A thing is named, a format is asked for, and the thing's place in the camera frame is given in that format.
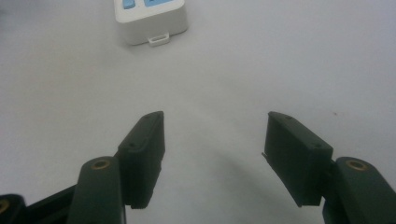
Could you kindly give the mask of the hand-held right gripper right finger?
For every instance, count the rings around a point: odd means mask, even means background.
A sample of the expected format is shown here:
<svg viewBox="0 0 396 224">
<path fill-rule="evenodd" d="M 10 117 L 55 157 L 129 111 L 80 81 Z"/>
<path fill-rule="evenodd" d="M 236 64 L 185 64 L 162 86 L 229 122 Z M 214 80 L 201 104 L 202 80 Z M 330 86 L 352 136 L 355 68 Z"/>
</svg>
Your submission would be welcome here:
<svg viewBox="0 0 396 224">
<path fill-rule="evenodd" d="M 396 191 L 379 171 L 332 153 L 297 119 L 268 114 L 262 155 L 299 207 L 322 205 L 325 224 L 396 224 Z"/>
</svg>

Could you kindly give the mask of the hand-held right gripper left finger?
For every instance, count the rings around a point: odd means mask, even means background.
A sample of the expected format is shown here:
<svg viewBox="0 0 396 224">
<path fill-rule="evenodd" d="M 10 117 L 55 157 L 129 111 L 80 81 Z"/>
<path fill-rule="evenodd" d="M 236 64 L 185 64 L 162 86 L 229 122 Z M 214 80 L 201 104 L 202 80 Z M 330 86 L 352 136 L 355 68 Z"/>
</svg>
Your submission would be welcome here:
<svg viewBox="0 0 396 224">
<path fill-rule="evenodd" d="M 149 205 L 165 152 L 164 114 L 143 116 L 112 157 L 84 163 L 66 224 L 126 224 L 125 208 Z"/>
</svg>

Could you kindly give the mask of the white power strip blue sockets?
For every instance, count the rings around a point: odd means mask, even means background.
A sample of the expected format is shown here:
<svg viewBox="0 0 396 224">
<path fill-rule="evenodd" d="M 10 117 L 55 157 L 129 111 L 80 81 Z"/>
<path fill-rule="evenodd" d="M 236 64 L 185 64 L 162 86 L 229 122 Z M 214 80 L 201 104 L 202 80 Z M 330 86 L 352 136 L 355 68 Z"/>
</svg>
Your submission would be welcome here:
<svg viewBox="0 0 396 224">
<path fill-rule="evenodd" d="M 120 36 L 129 45 L 166 44 L 189 27 L 185 0 L 113 1 Z"/>
</svg>

